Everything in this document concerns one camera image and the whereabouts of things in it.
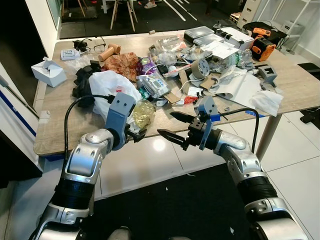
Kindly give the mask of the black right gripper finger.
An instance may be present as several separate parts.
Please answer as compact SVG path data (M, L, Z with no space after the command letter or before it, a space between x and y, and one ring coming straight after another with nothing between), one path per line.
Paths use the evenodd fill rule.
M157 132L167 141L172 142L172 143L178 145L179 147L181 147L183 151L186 151L188 149L188 147L190 146L188 138L185 138L181 135L178 135L171 130L158 129Z
M175 118L176 120L180 121L180 122L185 122L188 124L192 124L194 123L194 120L196 119L196 116L193 115L189 115L185 112L181 112L181 111L173 111L170 112L170 115Z

